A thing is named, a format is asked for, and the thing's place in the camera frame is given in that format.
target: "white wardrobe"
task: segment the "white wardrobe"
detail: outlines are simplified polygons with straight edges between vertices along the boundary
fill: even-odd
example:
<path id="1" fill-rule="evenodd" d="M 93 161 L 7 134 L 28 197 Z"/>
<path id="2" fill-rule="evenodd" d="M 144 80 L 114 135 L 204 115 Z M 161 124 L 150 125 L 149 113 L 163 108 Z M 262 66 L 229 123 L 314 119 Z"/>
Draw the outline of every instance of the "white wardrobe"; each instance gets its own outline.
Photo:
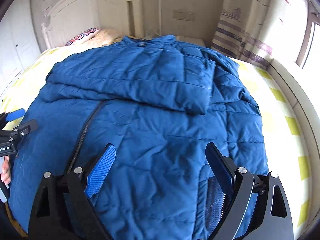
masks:
<path id="1" fill-rule="evenodd" d="M 30 0 L 14 0 L 0 22 L 0 97 L 39 55 Z"/>

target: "window frame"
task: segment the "window frame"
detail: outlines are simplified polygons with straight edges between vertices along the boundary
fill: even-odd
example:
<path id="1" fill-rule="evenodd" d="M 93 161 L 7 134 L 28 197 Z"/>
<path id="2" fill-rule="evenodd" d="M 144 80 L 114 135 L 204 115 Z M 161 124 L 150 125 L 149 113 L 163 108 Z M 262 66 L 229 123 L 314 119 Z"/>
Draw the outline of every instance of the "window frame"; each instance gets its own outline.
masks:
<path id="1" fill-rule="evenodd" d="M 311 5 L 311 3 L 308 1 L 308 19 L 307 19 L 306 31 L 304 34 L 299 55 L 296 60 L 296 64 L 301 68 L 303 68 L 305 62 L 307 61 L 308 54 L 310 52 L 310 48 L 312 45 L 312 39 L 314 35 L 314 28 L 312 27 L 315 24 L 320 25 L 320 19 L 314 11 L 315 9 Z"/>

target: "window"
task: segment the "window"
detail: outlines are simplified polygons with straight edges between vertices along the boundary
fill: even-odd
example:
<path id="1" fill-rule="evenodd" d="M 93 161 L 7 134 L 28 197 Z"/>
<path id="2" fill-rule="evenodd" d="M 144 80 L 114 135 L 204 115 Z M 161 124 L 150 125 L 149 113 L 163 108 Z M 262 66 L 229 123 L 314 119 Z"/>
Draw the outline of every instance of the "window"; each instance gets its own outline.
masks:
<path id="1" fill-rule="evenodd" d="M 316 71 L 320 74 L 320 19 L 311 5 L 309 5 L 308 11 L 305 36 L 296 63 L 306 71 L 312 71 L 313 73 Z"/>

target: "silver screw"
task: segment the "silver screw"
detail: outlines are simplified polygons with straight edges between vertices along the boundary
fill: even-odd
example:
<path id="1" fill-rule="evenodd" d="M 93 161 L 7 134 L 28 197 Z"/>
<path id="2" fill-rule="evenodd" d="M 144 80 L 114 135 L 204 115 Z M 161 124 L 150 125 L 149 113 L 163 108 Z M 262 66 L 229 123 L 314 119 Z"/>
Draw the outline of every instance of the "silver screw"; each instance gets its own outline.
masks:
<path id="1" fill-rule="evenodd" d="M 47 172 L 45 172 L 45 173 L 43 174 L 43 176 L 44 176 L 45 178 L 49 178 L 49 177 L 51 176 L 51 172 L 50 172 L 50 171 L 47 171 Z"/>
<path id="2" fill-rule="evenodd" d="M 245 167 L 239 167 L 238 171 L 242 174 L 246 174 L 247 173 L 247 169 Z"/>
<path id="3" fill-rule="evenodd" d="M 278 174 L 275 171 L 270 172 L 270 175 L 274 178 L 278 177 Z"/>
<path id="4" fill-rule="evenodd" d="M 75 170 L 73 171 L 75 174 L 79 174 L 82 172 L 82 168 L 81 167 L 77 167 L 75 168 Z"/>

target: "yellow and white checkered sheet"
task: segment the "yellow and white checkered sheet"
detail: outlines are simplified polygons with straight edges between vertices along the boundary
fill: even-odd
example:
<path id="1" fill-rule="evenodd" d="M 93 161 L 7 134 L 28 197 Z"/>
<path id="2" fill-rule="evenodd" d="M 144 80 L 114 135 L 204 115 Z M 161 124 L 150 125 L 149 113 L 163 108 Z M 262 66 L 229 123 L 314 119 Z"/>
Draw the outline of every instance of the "yellow and white checkered sheet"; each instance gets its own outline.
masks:
<path id="1" fill-rule="evenodd" d="M 43 52 L 0 98 L 0 113 L 27 110 L 53 65 L 87 49 L 79 45 Z M 290 205 L 294 239 L 297 239 L 306 227 L 312 186 L 308 150 L 300 125 L 288 100 L 265 70 L 233 60 L 239 63 L 239 77 L 260 107 L 269 170 L 277 172 L 281 179 Z M 12 130 L 20 122 L 21 118 L 8 123 L 4 129 Z"/>
<path id="2" fill-rule="evenodd" d="M 232 59 L 239 78 L 259 105 L 270 171 L 278 173 L 288 198 L 294 239 L 306 228 L 312 178 L 309 155 L 297 117 L 287 98 L 265 70 Z"/>

